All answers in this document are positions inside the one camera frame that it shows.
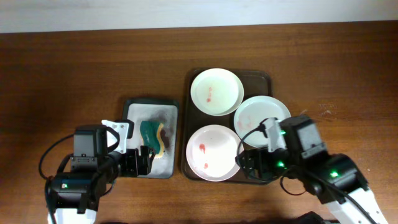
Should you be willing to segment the green yellow sponge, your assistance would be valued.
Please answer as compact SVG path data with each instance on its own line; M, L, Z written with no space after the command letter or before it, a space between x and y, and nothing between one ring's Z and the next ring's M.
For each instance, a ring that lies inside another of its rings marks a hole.
M140 134L144 146L155 150L155 158L161 158L165 151L165 144L161 132L164 124L159 121L142 121Z

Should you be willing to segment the pink white plate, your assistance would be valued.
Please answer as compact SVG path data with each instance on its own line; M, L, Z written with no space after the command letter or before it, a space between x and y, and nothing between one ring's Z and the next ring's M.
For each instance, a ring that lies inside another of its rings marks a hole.
M186 146L185 157L191 170L210 182L232 178L239 170L235 157L244 148L231 129L217 124L195 131Z

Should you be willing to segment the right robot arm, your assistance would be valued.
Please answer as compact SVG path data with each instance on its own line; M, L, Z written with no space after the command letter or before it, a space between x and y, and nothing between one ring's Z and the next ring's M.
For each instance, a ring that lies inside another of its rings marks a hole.
M316 124L307 115L282 121L266 118L250 131L266 146L236 151L236 163L248 179L266 184L297 179L339 223L386 223L368 181L344 154L330 154Z

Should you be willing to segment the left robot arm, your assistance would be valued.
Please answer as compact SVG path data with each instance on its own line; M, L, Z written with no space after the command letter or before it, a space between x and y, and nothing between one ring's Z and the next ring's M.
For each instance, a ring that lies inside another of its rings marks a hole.
M155 150L127 148L134 123L122 119L84 125L71 134L73 153L65 156L57 173L47 177L44 195L49 223L94 223L100 198L116 179L151 172Z

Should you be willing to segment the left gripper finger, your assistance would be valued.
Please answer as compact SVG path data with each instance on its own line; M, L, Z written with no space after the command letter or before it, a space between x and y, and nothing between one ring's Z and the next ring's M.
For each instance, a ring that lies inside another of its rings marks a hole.
M129 119L117 119L117 123L127 123L128 124L128 129L127 129L127 138L131 139L133 136L134 132L134 122L129 120Z
M139 175L148 175L152 170L152 163L155 158L155 149L149 146L141 146L139 159Z

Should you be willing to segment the pale blue plate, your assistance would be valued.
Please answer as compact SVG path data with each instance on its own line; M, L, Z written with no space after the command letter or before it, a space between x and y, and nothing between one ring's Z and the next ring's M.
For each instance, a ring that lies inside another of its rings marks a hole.
M289 117L291 117L290 111L281 101L270 96L254 96L241 103L236 110L234 128L242 139L266 118L277 118L282 121Z

